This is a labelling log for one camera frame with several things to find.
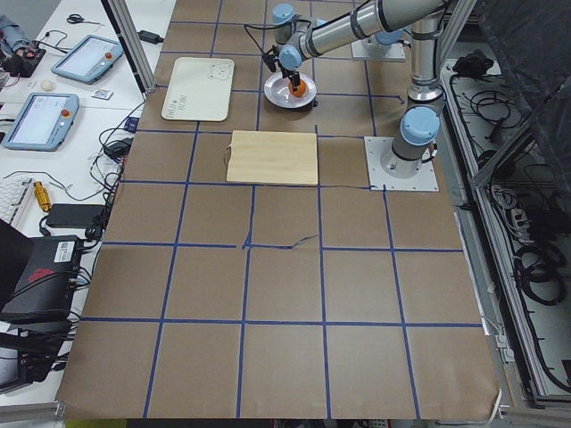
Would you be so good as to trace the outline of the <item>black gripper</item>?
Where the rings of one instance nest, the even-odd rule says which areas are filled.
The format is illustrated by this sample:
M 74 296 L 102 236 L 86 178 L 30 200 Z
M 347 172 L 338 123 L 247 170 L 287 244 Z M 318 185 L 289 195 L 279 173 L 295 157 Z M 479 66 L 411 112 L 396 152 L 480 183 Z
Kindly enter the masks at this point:
M 283 65 L 280 66 L 280 70 L 283 78 L 288 78 L 290 80 L 290 87 L 292 89 L 297 89 L 301 84 L 300 73 L 297 70 L 288 70 Z

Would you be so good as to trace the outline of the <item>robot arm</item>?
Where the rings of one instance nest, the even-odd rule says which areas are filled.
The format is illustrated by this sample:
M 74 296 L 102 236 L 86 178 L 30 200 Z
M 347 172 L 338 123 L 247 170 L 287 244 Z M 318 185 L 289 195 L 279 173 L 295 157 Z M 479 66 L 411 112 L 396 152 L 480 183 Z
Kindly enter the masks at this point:
M 261 53 L 271 71 L 298 81 L 298 69 L 311 58 L 384 32 L 411 28 L 411 75 L 408 106 L 442 110 L 440 42 L 447 1 L 367 1 L 331 21 L 296 14 L 290 4 L 273 10 L 275 42 Z

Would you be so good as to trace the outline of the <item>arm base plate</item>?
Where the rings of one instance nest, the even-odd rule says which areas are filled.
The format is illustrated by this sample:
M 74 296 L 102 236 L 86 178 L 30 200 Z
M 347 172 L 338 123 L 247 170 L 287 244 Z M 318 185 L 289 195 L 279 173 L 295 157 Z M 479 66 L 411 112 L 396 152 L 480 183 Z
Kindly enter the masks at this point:
M 402 33 L 380 32 L 352 43 L 352 58 L 359 61 L 404 62 Z
M 375 191 L 438 192 L 434 164 L 425 150 L 420 160 L 402 160 L 393 152 L 393 138 L 365 136 L 369 187 Z

